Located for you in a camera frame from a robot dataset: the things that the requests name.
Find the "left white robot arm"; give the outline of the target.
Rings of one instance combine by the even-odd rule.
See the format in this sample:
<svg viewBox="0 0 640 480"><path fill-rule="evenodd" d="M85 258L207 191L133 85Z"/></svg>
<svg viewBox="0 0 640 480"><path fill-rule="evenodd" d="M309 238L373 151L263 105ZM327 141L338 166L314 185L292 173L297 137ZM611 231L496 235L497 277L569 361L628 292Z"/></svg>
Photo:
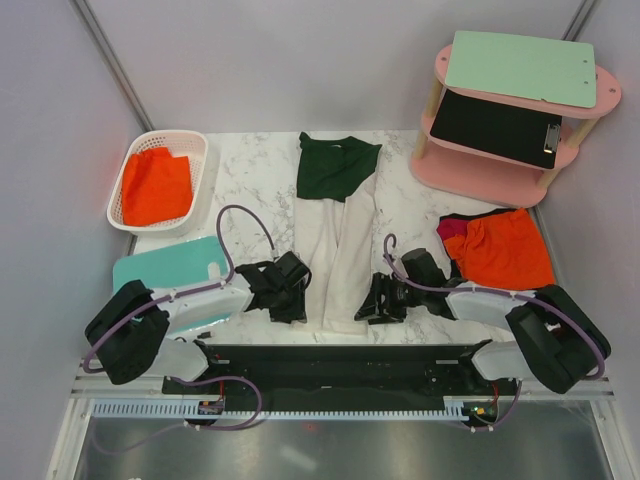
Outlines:
<svg viewBox="0 0 640 480"><path fill-rule="evenodd" d="M129 281L85 328L90 351L83 369L106 373L114 385L152 370L184 380L198 393L211 392L219 382L218 367L209 363L201 346L178 340L179 334L213 317L253 310L266 310L275 322L304 322L304 294L311 279L309 267L288 251L274 261L240 265L225 278L183 290Z"/></svg>

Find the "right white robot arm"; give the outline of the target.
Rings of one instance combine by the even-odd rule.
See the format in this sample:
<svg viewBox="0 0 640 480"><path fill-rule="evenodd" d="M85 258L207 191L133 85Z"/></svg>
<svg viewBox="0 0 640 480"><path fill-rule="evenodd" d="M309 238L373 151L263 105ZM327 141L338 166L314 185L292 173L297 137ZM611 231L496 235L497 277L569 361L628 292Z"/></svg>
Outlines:
<svg viewBox="0 0 640 480"><path fill-rule="evenodd" d="M560 286L508 291L447 278L423 248L404 254L390 274L374 274L354 318L371 325L401 323L416 307L511 333L510 341L482 341L463 354L457 377L473 394L493 381L528 378L564 394L580 381L601 378L611 353L608 340Z"/></svg>

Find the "dark green t shirt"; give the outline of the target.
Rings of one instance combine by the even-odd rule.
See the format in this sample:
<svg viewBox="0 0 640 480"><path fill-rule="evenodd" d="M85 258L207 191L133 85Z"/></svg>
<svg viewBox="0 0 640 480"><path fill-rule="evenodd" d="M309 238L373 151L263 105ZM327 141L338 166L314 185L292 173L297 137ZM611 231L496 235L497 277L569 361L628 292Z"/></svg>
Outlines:
<svg viewBox="0 0 640 480"><path fill-rule="evenodd" d="M333 200L344 203L377 168L381 144L353 136L319 140L299 135L300 160L296 196L302 200Z"/></svg>

